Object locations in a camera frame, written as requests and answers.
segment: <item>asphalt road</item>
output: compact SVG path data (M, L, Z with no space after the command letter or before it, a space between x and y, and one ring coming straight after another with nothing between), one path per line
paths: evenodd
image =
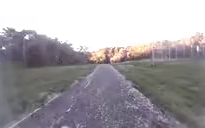
M111 65L99 65L86 80L63 93L15 128L175 128Z

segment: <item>foliage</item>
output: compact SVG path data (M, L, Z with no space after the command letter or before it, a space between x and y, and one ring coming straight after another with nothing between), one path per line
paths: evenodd
M156 54L169 57L192 57L195 54L205 54L205 36L203 33L196 33L194 36L176 41L156 41L153 43L141 44L128 47L103 48L88 55L91 63L116 63L126 60L138 60L150 58L152 49Z
M69 65L86 63L84 47L76 52L71 44L38 34L34 30L4 28L0 33L0 61L26 66Z

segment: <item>grass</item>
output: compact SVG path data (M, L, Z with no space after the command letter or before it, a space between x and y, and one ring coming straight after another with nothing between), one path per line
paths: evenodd
M114 65L160 108L191 128L205 128L205 59Z
M3 106L7 106L10 119L17 118L41 106L50 95L63 92L74 80L83 79L94 67L95 65L24 68L12 64L1 65L0 100Z

